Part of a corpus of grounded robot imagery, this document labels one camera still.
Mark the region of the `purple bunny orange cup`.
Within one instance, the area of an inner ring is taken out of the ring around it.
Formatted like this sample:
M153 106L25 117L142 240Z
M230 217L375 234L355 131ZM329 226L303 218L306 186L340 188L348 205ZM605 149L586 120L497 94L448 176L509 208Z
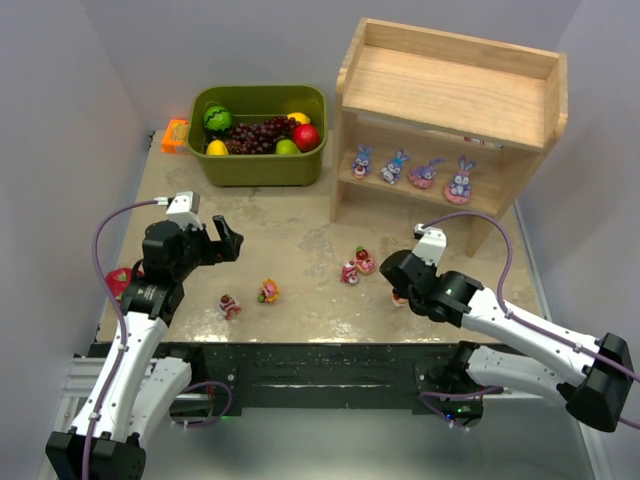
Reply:
M404 305L406 305L408 303L408 300L405 298L402 298L396 294L392 294L391 295L391 300L392 303L396 306L396 307L402 307Z

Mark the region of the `purple bunny pink donut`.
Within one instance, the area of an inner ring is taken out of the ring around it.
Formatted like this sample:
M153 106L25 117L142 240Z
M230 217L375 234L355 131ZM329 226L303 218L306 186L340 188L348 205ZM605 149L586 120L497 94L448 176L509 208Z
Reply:
M410 170L408 173L410 184L417 189L429 189L436 177L437 167L445 162L446 160L444 158L433 158L426 165L421 165Z
M459 158L458 171L443 190L445 199L449 203L465 205L470 202L472 194L470 172L475 166L475 161L470 161L465 156Z

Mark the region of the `purple bunny with bottle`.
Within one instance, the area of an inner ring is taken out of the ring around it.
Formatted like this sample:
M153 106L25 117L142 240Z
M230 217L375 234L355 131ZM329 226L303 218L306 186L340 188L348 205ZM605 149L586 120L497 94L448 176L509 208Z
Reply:
M405 164L410 157L403 149L398 149L394 157L381 169L381 178L389 185L395 185L401 177Z

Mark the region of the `purple bunny strawberry cake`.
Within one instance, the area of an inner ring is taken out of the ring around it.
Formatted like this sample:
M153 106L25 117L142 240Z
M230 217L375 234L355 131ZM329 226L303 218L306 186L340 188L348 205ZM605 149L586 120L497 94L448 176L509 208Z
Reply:
M371 173L371 156L373 148L364 144L357 146L357 152L352 163L353 176L360 180Z

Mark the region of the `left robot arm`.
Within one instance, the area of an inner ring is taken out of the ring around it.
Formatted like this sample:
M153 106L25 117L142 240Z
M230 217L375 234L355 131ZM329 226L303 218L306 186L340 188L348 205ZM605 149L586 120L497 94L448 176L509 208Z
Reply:
M119 325L91 393L69 429L47 441L58 478L141 478L151 435L192 379L187 360L154 356L184 297L183 283L196 268L234 262L240 254L242 235L221 215L213 223L216 240L194 217L171 214L146 228L142 258L116 304Z

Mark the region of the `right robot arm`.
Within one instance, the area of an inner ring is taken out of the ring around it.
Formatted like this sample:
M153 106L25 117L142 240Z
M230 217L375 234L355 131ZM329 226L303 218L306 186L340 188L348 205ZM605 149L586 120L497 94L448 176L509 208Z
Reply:
M542 372L532 377L547 382L576 420L608 433L623 421L637 377L621 337L608 333L597 339L564 330L503 302L462 273L439 275L408 250L389 256L380 272L415 314L482 333L533 360Z

